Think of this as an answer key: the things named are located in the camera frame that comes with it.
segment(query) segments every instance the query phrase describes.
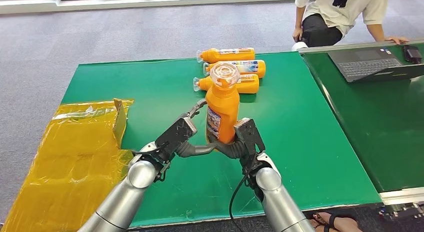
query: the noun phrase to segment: laptop keyboard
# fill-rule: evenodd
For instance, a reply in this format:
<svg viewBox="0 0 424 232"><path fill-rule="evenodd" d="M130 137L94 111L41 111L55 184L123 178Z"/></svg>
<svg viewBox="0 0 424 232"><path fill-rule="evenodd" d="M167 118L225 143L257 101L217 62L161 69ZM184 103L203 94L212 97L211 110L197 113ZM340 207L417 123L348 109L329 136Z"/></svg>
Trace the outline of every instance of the laptop keyboard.
<svg viewBox="0 0 424 232"><path fill-rule="evenodd" d="M394 58L351 63L339 63L338 65L347 77L367 76L383 69L386 69L388 67L402 66L402 64Z"/></svg>

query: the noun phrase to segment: yellow plastic bag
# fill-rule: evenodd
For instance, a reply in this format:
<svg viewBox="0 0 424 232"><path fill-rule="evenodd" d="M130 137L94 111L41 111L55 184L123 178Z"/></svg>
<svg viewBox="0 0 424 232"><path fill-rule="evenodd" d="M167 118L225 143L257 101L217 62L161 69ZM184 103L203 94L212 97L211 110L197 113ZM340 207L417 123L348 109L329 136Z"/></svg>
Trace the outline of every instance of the yellow plastic bag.
<svg viewBox="0 0 424 232"><path fill-rule="evenodd" d="M1 231L78 230L126 175L133 156L120 146L132 103L60 105Z"/></svg>

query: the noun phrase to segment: clear bottle cap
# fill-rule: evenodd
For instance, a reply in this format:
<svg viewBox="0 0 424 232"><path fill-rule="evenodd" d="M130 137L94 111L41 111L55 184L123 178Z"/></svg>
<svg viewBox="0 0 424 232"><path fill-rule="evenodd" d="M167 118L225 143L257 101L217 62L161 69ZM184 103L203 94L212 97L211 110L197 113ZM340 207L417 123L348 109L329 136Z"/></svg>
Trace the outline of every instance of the clear bottle cap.
<svg viewBox="0 0 424 232"><path fill-rule="evenodd" d="M210 78L215 85L221 88L230 88L240 79L240 72L234 64L218 62L210 70Z"/></svg>
<svg viewBox="0 0 424 232"><path fill-rule="evenodd" d="M199 78L193 78L193 90L195 92L200 90L199 81L200 81Z"/></svg>
<svg viewBox="0 0 424 232"><path fill-rule="evenodd" d="M209 76L209 63L203 63L203 74Z"/></svg>
<svg viewBox="0 0 424 232"><path fill-rule="evenodd" d="M197 62L198 62L198 63L203 62L203 57L202 57L202 51L201 51L201 50L198 50L198 51L197 51L197 53L196 53L196 58L197 58Z"/></svg>

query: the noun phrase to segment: hand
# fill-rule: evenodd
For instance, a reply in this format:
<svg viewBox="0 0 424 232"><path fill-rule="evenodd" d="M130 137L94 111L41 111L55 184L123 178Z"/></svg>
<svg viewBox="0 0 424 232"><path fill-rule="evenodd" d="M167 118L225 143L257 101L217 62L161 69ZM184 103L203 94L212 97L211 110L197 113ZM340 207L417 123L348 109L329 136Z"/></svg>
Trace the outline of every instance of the hand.
<svg viewBox="0 0 424 232"><path fill-rule="evenodd" d="M302 28L295 28L293 32L293 39L295 42L300 42L302 40Z"/></svg>
<svg viewBox="0 0 424 232"><path fill-rule="evenodd" d="M385 41L393 41L394 43L400 45L401 43L409 42L408 38L404 37L386 37Z"/></svg>

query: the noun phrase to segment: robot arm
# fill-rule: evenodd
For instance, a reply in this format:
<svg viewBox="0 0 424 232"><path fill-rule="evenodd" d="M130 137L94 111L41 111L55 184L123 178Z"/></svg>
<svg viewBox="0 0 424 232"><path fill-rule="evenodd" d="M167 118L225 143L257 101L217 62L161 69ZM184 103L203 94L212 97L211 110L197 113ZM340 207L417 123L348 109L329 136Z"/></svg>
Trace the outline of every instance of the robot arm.
<svg viewBox="0 0 424 232"><path fill-rule="evenodd" d="M200 100L156 141L137 152L128 175L117 184L78 232L124 232L140 207L144 192L156 181L164 181L175 151L197 133L191 118L206 101Z"/></svg>
<svg viewBox="0 0 424 232"><path fill-rule="evenodd" d="M261 202L272 229L276 232L315 232L282 184L278 169L265 153L264 142L253 119L244 118L234 128L237 139L246 148L239 158L242 172L247 174L247 184Z"/></svg>

